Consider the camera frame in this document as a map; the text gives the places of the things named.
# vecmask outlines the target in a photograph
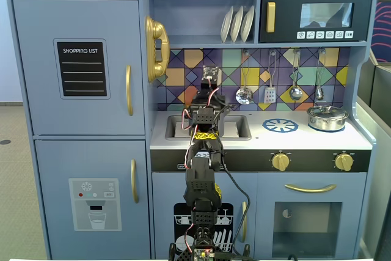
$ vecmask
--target circuit board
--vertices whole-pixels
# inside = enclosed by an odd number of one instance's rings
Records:
[[[214,261],[214,251],[211,248],[195,248],[194,261]]]

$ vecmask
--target play kitchen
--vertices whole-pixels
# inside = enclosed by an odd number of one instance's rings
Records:
[[[376,141],[355,104],[376,0],[8,2],[49,258],[166,259],[192,243],[183,110],[204,66],[251,199],[215,173],[214,243],[358,257]]]

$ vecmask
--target yellow tape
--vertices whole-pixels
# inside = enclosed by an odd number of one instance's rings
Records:
[[[214,133],[196,133],[194,136],[194,139],[198,140],[206,140],[206,139],[211,139],[211,140],[216,140],[216,136]]]
[[[219,194],[219,197],[221,199],[221,189],[220,187],[217,185],[217,183],[214,183],[214,188],[216,189],[216,192]]]

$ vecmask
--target sink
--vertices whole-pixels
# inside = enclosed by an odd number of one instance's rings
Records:
[[[169,116],[167,119],[166,139],[167,140],[190,140],[188,131],[181,129],[182,116]],[[225,116],[224,117],[224,135],[222,140],[240,140],[251,139],[251,133],[246,116]]]

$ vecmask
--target silver pot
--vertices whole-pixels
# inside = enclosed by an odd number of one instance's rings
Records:
[[[308,125],[320,131],[339,131],[345,126],[349,114],[334,106],[313,106],[307,110]]]

